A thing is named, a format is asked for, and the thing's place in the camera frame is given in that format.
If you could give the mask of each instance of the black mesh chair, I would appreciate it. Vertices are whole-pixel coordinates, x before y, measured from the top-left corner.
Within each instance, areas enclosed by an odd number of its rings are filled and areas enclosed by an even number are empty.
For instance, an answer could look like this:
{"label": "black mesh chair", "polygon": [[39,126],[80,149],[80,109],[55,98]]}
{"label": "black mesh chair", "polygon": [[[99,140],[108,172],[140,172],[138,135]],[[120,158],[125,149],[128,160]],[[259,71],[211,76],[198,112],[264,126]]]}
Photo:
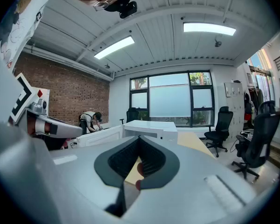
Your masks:
{"label": "black mesh chair", "polygon": [[264,113],[274,114],[275,112],[276,110],[275,110],[274,100],[263,102],[258,108],[258,114],[264,114]]}
{"label": "black mesh chair", "polygon": [[137,120],[138,116],[139,116],[139,111],[137,111],[135,107],[131,107],[126,112],[126,122],[128,123],[133,120]]}
{"label": "black mesh chair", "polygon": [[[249,168],[258,168],[262,166],[270,155],[270,144],[277,130],[280,121],[280,112],[274,114],[264,113],[256,116],[254,120],[254,131],[252,140],[249,141],[241,137],[244,141],[235,147],[238,151],[237,156],[241,157],[244,162],[232,162],[232,165],[238,166],[240,169],[235,170],[236,173],[243,172],[244,178],[247,178],[247,173],[256,176],[259,175]],[[266,144],[265,156],[260,156],[263,146]]]}
{"label": "black mesh chair", "polygon": [[206,143],[206,146],[210,144],[210,146],[208,146],[207,148],[214,147],[217,153],[217,157],[219,157],[218,148],[225,149],[225,152],[227,152],[227,148],[223,147],[223,141],[225,141],[229,136],[228,128],[231,123],[232,117],[233,112],[228,110],[228,106],[221,107],[218,113],[216,131],[209,131],[204,133],[207,139],[213,141],[212,143]]}

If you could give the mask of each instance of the tree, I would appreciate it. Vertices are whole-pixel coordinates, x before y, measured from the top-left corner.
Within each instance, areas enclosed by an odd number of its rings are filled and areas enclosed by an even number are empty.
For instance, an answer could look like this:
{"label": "tree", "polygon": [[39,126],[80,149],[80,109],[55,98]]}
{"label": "tree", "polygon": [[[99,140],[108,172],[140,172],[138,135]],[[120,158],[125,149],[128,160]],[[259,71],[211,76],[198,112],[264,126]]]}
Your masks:
{"label": "tree", "polygon": [[190,73],[190,80],[191,80],[191,85],[210,84],[210,81],[209,81],[207,75],[204,74],[203,72]]}
{"label": "tree", "polygon": [[135,89],[136,90],[141,89],[141,86],[144,85],[146,82],[147,82],[147,78],[140,78],[140,79],[134,80]]}

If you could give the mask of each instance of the brick wall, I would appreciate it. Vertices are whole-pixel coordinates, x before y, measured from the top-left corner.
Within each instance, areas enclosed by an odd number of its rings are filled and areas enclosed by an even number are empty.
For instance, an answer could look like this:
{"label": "brick wall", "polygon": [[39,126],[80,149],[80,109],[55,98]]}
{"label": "brick wall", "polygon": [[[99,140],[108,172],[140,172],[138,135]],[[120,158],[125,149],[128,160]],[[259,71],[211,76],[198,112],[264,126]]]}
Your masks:
{"label": "brick wall", "polygon": [[14,75],[23,73],[31,86],[50,89],[49,116],[78,125],[85,111],[101,112],[102,123],[109,117],[108,81],[65,65],[21,53]]}

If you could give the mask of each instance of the desk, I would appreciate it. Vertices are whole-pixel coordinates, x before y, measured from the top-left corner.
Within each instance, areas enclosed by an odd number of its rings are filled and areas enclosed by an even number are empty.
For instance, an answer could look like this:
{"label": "desk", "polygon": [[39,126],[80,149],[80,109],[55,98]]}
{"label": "desk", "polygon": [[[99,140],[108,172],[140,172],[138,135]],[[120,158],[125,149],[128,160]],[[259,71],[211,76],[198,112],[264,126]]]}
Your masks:
{"label": "desk", "polygon": [[[216,159],[209,149],[202,143],[202,141],[196,136],[194,132],[178,132],[177,144],[185,146],[188,148],[193,148],[199,150],[205,154],[208,154],[212,158]],[[143,177],[137,171],[137,165],[141,162],[141,159],[138,158],[134,164],[129,175],[126,177],[126,182],[135,185],[137,180],[142,180]]]}
{"label": "desk", "polygon": [[177,129],[174,122],[133,120],[123,127],[123,137],[146,135],[177,143]]}

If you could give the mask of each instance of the white shirt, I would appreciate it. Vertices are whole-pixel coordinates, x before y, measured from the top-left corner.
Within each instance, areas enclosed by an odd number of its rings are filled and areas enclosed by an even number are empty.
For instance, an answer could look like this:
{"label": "white shirt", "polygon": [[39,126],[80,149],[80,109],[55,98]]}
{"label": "white shirt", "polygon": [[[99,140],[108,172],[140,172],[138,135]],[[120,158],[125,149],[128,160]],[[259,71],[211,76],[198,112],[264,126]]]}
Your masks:
{"label": "white shirt", "polygon": [[81,118],[80,119],[85,119],[86,122],[87,122],[87,125],[88,123],[90,123],[92,120],[93,120],[93,115],[95,114],[95,112],[91,112],[91,111],[87,111],[87,112],[84,112],[82,115],[81,115]]}
{"label": "white shirt", "polygon": [[31,0],[24,10],[17,0],[0,23],[0,58],[13,70],[27,41],[33,36],[48,0]]}

